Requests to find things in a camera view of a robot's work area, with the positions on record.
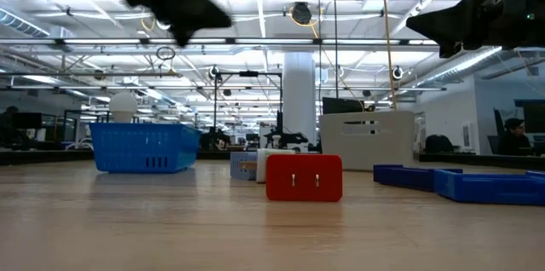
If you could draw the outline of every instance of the hanging cable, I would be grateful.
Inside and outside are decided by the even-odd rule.
[[[335,94],[339,98],[339,35],[337,31],[337,0],[333,0],[333,8],[335,11]]]
[[[388,6],[387,0],[382,0],[384,3],[384,21],[386,26],[386,46],[388,50],[388,70],[390,78],[390,92],[392,93],[393,110],[398,110],[398,104],[395,97],[395,88],[393,87],[393,67],[392,67],[392,48],[390,44],[390,25],[388,22]]]
[[[318,67],[320,69],[320,76],[319,76],[319,84],[318,84],[318,104],[320,107],[320,115],[324,114],[323,108],[322,108],[322,0],[318,0],[318,39],[320,40],[319,49],[318,49]]]

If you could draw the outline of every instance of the blue plastic basket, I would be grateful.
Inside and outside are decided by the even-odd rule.
[[[376,164],[373,167],[373,180],[383,185],[433,192],[433,176],[436,170],[405,168],[400,164]],[[448,171],[462,173],[461,169]]]
[[[254,181],[255,170],[243,169],[242,161],[257,161],[257,152],[232,152],[231,153],[231,178],[243,181]]]
[[[545,205],[545,173],[459,174],[438,170],[435,193],[457,202]]]
[[[175,173],[195,163],[200,132],[183,124],[90,124],[96,168]]]

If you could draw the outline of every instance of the desk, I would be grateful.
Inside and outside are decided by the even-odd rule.
[[[2,168],[0,269],[542,271],[545,208],[462,205],[364,172],[344,172],[339,203],[270,202],[228,166]]]
[[[525,156],[502,156],[502,155],[471,155],[471,154],[449,154],[419,153],[416,155],[418,161],[444,162],[451,164],[470,164],[491,167],[524,169],[524,170],[545,170],[545,158]]]

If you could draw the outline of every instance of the red box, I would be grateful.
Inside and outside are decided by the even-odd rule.
[[[339,201],[342,198],[341,158],[319,154],[270,155],[267,197],[283,201]]]

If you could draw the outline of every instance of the cable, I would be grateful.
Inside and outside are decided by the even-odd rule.
[[[390,90],[392,93],[392,102],[393,102],[393,110],[398,110],[398,104],[396,102],[395,97],[395,89],[393,87],[393,67],[392,67],[392,47],[390,44],[390,25],[388,22],[388,6],[387,6],[387,0],[382,0],[384,3],[384,21],[386,25],[386,45],[388,50],[388,70],[389,70],[389,78],[390,78]]]
[[[318,15],[318,39],[321,40],[322,39],[322,0],[318,0],[318,9],[320,10],[320,14]],[[322,108],[322,50],[323,50],[323,45],[322,45],[322,42],[320,42],[319,50],[318,50],[318,56],[319,56],[318,67],[320,68],[320,78],[319,78],[319,86],[318,86],[318,104],[320,106],[320,115],[324,114],[324,110]]]
[[[331,62],[331,59],[330,57],[327,55],[327,53],[325,52],[324,50],[324,55],[325,55],[325,58],[330,62],[330,64],[333,66],[333,62]],[[342,78],[339,78],[342,82],[342,84],[345,86],[345,88],[347,88],[348,92],[350,92],[350,94],[353,96],[354,99],[356,99],[356,101],[358,101],[359,105],[361,106],[361,111],[362,112],[365,112],[365,105],[362,101],[360,101],[358,99],[358,97],[352,92],[352,90],[348,87],[347,83],[344,82],[344,80]]]
[[[144,21],[144,18],[141,18],[141,19],[140,19],[140,23],[142,24],[142,27],[143,27],[144,30],[146,30],[147,32],[150,32],[150,31],[153,30],[153,28],[155,28],[155,22],[156,22],[156,21],[157,21],[157,20],[155,20],[155,18],[153,18],[152,28],[150,28],[150,27],[148,27],[148,26],[146,25],[146,22]]]
[[[339,98],[339,35],[337,31],[337,0],[333,0],[333,9],[335,11],[335,94],[336,98]]]

